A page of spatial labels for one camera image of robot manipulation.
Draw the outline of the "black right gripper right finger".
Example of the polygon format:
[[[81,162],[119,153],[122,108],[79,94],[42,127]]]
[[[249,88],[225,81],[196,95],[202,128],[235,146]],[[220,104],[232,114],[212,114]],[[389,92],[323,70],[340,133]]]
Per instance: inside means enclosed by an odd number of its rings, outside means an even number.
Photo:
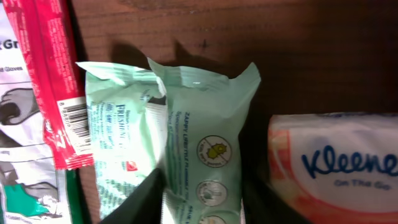
[[[248,224],[310,224],[284,203],[267,185],[243,178],[243,204]]]

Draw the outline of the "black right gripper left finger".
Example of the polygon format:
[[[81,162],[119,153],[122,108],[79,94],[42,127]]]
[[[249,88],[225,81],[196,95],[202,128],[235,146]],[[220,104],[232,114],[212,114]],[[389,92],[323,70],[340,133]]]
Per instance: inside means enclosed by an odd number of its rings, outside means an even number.
[[[100,224],[160,224],[162,194],[165,180],[159,168]]]

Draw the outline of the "orange Kleenex tissue pack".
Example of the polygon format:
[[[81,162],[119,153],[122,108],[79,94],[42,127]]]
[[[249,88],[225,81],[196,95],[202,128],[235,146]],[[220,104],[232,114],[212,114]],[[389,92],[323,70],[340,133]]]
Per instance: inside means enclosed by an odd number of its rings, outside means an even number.
[[[397,222],[397,115],[275,115],[272,190],[312,223]]]

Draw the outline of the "mint green wipes pack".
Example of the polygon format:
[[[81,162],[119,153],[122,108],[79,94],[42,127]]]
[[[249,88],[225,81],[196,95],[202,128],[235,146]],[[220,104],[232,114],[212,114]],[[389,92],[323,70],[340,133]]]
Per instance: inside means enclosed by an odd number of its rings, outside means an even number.
[[[239,133],[261,82],[149,62],[82,62],[101,221],[150,173],[165,180],[162,223],[241,221]]]

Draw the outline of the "green 3M gloves pack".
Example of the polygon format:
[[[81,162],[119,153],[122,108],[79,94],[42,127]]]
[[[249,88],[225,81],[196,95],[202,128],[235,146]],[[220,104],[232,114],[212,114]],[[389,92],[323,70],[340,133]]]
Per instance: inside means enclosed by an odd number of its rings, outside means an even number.
[[[1,223],[83,223],[74,171],[57,170],[11,20],[1,9]]]

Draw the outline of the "red Nestle sachet stick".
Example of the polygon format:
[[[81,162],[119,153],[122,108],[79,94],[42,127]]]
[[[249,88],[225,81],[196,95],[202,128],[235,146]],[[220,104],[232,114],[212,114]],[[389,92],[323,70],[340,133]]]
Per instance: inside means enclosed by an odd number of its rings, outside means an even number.
[[[67,2],[4,0],[3,6],[44,117],[44,141],[55,167],[92,166],[85,90]]]

